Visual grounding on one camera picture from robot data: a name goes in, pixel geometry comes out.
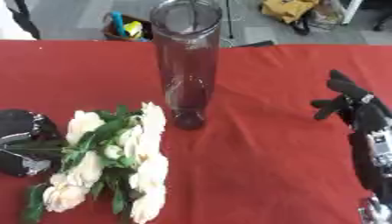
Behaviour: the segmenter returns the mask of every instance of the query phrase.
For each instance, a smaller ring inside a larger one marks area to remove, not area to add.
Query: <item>red tablecloth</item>
[[[0,42],[0,108],[49,115],[64,130],[76,109],[164,106],[149,44]],[[332,68],[392,105],[392,48],[282,45],[224,49],[204,129],[170,123],[167,203],[152,223],[359,223],[367,193],[354,175],[347,127],[312,119],[309,101],[333,96]],[[16,223],[23,191],[38,178],[0,174],[1,223]],[[115,223],[110,195],[42,223]]]

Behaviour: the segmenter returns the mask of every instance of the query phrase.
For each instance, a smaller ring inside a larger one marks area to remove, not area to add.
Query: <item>bag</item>
[[[310,32],[310,10],[318,3],[319,0],[264,0],[261,11],[262,14],[284,21],[297,34],[307,35]]]

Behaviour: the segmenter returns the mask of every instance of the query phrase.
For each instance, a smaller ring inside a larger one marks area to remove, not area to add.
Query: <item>floor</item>
[[[26,0],[31,17],[43,39],[103,39],[102,18],[109,11],[121,11],[148,18],[151,7],[162,0]],[[386,31],[372,31],[379,15],[374,10],[359,11],[353,22],[332,31],[316,30],[309,36],[295,34],[285,24],[257,11],[260,0],[230,0],[235,39],[227,42],[228,26],[224,17],[221,28],[222,46],[241,46],[272,40],[276,44],[369,44],[392,45],[392,21]],[[10,7],[13,0],[6,0]]]

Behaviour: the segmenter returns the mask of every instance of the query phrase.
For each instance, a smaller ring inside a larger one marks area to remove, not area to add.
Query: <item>clear glass vase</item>
[[[216,3],[166,1],[150,14],[166,103],[181,129],[201,127],[214,91],[221,24]]]

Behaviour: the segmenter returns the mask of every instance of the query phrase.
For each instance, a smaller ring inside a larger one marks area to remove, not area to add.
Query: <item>robotic arm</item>
[[[318,109],[314,118],[323,120],[336,112],[353,131],[348,139],[355,173],[373,193],[360,203],[362,224],[392,223],[392,113],[373,93],[339,71],[331,71],[327,86],[340,95],[312,101]]]

